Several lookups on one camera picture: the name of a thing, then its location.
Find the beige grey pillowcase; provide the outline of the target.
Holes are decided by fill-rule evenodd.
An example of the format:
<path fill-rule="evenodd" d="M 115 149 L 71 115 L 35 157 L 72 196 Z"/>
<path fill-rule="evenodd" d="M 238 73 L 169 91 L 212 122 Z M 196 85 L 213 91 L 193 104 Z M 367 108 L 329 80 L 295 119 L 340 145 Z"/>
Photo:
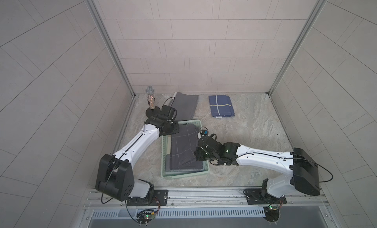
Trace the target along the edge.
<path fill-rule="evenodd" d="M 166 155 L 166 172 L 183 173 L 183 172 L 200 172 L 204 170 L 202 162 L 194 161 L 178 168 L 173 168 L 172 157 L 170 154 Z"/>

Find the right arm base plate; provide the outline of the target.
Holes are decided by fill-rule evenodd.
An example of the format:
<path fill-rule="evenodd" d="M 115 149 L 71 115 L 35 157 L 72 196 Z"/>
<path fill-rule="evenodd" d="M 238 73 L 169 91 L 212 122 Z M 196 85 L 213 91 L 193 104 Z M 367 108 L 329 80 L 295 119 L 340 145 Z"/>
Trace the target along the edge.
<path fill-rule="evenodd" d="M 246 196 L 247 203 L 252 204 L 277 204 L 283 205 L 286 204 L 286 198 L 284 196 L 277 198 L 271 196 L 267 193 L 266 189 L 261 188 L 248 188 L 243 191 L 243 194 Z"/>

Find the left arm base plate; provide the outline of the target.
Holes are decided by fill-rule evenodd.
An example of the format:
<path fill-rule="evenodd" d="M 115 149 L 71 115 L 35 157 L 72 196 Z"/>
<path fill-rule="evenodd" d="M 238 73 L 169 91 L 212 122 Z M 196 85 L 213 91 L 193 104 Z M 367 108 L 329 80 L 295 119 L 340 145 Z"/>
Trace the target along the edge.
<path fill-rule="evenodd" d="M 166 206 L 168 198 L 168 190 L 152 189 L 146 197 L 129 197 L 127 201 L 128 206 Z"/>

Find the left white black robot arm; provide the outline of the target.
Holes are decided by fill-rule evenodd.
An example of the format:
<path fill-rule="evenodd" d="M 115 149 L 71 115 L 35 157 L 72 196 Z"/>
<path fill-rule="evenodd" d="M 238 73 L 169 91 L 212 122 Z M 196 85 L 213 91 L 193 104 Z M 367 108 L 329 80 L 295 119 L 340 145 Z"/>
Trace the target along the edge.
<path fill-rule="evenodd" d="M 163 105 L 161 112 L 149 117 L 140 132 L 121 150 L 105 154 L 100 162 L 95 189 L 118 201 L 150 204 L 154 200 L 154 185 L 135 180 L 133 168 L 147 148 L 160 136 L 177 134 L 177 110 Z"/>

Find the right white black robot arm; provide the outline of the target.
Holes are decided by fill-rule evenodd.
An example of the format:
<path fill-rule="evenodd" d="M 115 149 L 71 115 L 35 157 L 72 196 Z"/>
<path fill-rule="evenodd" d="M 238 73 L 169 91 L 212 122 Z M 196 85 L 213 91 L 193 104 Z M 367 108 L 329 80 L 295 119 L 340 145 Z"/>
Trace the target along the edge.
<path fill-rule="evenodd" d="M 319 164 L 301 148 L 291 152 L 255 149 L 239 143 L 221 144 L 216 134 L 207 130 L 198 134 L 197 160 L 216 162 L 218 166 L 255 166 L 281 173 L 274 179 L 265 179 L 261 197 L 280 198 L 288 193 L 320 195 Z"/>

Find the mint green plastic basket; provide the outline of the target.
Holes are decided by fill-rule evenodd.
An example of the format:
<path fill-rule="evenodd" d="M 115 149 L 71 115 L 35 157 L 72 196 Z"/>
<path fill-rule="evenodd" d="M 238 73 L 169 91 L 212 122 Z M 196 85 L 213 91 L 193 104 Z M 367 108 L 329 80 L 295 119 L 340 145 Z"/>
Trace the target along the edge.
<path fill-rule="evenodd" d="M 200 172 L 183 172 L 174 173 L 166 172 L 166 155 L 171 154 L 171 135 L 162 137 L 162 162 L 161 162 L 161 177 L 165 179 L 181 179 L 187 177 L 202 176 L 208 174 L 210 171 L 208 161 L 200 161 L 203 163 L 204 170 Z"/>

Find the blue striped pillowcase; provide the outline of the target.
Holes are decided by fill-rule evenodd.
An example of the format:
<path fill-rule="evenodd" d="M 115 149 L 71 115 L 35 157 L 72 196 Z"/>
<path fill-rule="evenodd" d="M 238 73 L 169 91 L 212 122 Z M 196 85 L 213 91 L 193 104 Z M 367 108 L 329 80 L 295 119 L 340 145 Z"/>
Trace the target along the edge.
<path fill-rule="evenodd" d="M 214 118 L 235 116 L 231 99 L 227 95 L 210 95 L 209 104 L 212 117 Z"/>

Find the dark grey checked pillowcase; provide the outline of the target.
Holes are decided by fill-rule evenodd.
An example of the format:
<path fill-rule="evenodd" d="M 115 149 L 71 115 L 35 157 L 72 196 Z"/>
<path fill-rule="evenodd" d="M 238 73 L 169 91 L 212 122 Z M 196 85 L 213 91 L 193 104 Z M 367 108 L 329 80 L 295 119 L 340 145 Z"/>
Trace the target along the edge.
<path fill-rule="evenodd" d="M 171 157 L 173 168 L 178 168 L 196 160 L 194 155 L 198 145 L 198 131 L 194 124 L 180 125 L 179 133 L 171 139 Z"/>
<path fill-rule="evenodd" d="M 191 164 L 183 165 L 182 168 L 173 169 L 170 164 L 166 164 L 166 171 L 167 172 L 198 172 L 203 170 L 204 166 L 203 163 L 195 162 Z"/>

